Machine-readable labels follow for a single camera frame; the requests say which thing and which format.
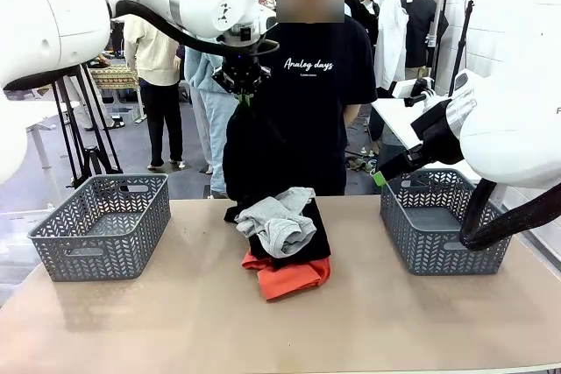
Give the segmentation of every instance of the blue jeans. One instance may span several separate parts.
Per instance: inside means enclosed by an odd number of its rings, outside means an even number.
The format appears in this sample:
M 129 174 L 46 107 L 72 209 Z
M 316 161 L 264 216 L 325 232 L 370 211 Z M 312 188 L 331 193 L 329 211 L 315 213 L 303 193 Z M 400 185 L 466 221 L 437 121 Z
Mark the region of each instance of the blue jeans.
M 226 145 L 226 128 L 230 117 L 238 106 L 238 100 L 231 94 L 200 91 L 209 120 L 210 151 L 214 172 L 210 179 L 210 190 L 226 194 L 222 158 Z

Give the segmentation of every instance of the white shirt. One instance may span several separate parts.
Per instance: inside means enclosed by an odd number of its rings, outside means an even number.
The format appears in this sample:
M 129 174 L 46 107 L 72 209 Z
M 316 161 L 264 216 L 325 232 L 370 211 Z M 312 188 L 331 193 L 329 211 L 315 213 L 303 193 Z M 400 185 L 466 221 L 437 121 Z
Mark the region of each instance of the white shirt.
M 405 79 L 405 38 L 409 16 L 400 0 L 384 0 L 378 17 L 378 42 L 374 57 L 376 88 L 389 89 Z
M 124 21 L 124 57 L 129 69 L 152 85 L 167 87 L 179 81 L 174 66 L 179 43 L 133 15 Z

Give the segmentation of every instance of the person in beige sweatshirt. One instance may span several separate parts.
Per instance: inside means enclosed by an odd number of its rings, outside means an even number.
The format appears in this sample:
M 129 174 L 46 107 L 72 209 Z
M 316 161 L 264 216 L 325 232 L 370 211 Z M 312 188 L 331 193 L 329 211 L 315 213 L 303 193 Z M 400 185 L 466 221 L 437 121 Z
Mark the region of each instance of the person in beige sweatshirt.
M 152 161 L 148 169 L 164 165 L 161 157 L 164 122 L 169 136 L 169 162 L 179 169 L 183 161 L 183 136 L 179 108 L 179 67 L 175 56 L 177 41 L 156 29 L 143 18 L 128 16 L 124 22 L 124 57 L 131 71 L 138 73 L 142 101 L 146 106 Z

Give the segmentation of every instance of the white brick wall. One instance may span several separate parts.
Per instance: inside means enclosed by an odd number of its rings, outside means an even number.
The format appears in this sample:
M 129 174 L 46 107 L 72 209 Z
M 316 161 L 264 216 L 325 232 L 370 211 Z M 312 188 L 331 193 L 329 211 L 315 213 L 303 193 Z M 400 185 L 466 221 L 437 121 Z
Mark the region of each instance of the white brick wall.
M 561 23 L 561 0 L 474 0 L 465 59 L 462 67 L 488 76 L 510 60 L 517 60 L 521 39 L 534 39 L 542 34 L 557 33 Z M 448 0 L 446 17 L 450 23 L 442 40 L 438 64 L 437 90 L 446 92 L 458 51 L 458 41 L 464 24 L 467 0 Z M 524 154 L 521 145 L 520 154 Z M 541 192 L 513 189 L 507 192 L 505 205 L 515 208 L 535 198 Z M 533 231 L 554 255 L 561 259 L 561 220 Z

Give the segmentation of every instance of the patterned tablecloth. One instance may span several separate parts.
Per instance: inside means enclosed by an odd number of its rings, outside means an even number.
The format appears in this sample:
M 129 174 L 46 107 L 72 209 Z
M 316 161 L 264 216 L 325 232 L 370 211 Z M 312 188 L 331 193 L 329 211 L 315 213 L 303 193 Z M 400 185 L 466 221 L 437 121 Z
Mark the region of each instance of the patterned tablecloth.
M 111 65 L 105 69 L 90 69 L 99 89 L 138 88 L 138 77 L 126 65 Z

